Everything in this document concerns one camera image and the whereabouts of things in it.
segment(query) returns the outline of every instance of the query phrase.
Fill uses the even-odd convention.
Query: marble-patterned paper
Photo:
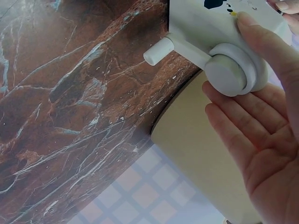
[[[0,224],[66,223],[151,145],[198,69],[143,53],[166,0],[0,1]]]

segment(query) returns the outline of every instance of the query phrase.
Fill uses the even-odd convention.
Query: round white cap
[[[149,50],[147,50],[143,54],[143,57],[148,64],[155,66],[173,50],[173,42],[169,38],[164,37]]]
[[[215,55],[205,65],[207,79],[220,93],[228,97],[239,95],[247,85],[244,71],[225,55]]]

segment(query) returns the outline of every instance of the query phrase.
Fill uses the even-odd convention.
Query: printed graphic
[[[230,14],[236,16],[237,12],[232,8],[232,5],[227,2],[227,0],[205,0],[204,6],[207,9],[218,13]]]
[[[236,16],[242,9],[257,11],[252,0],[203,0],[204,7],[212,12]]]

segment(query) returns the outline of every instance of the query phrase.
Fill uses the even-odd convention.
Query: palm
[[[254,94],[228,98],[209,82],[203,91],[212,101],[206,107],[210,123],[240,168],[255,207],[269,223],[294,223],[290,214],[298,214],[291,209],[299,207],[299,145],[284,92],[269,84]]]

